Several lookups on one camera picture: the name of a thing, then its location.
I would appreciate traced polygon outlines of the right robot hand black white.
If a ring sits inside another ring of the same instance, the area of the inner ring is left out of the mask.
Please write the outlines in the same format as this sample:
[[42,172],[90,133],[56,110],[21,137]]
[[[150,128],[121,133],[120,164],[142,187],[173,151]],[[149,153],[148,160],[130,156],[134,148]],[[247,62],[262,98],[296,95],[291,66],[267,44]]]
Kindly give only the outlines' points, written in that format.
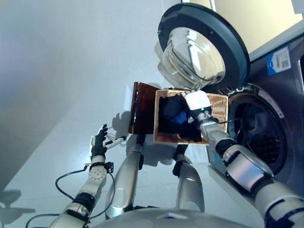
[[181,93],[181,96],[186,102],[190,117],[194,120],[205,112],[211,114],[211,103],[204,91],[184,91]]

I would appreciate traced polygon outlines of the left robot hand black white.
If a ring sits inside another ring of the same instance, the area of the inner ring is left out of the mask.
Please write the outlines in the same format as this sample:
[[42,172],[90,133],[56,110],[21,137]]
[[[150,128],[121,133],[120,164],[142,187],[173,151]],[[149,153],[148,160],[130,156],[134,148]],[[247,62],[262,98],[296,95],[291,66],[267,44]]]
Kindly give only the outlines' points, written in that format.
[[126,136],[123,135],[118,138],[107,139],[109,127],[107,124],[104,124],[101,129],[98,131],[97,135],[93,135],[91,138],[91,146],[90,146],[90,153],[91,158],[95,156],[104,156],[105,153],[113,148],[121,144],[122,142],[126,141]]

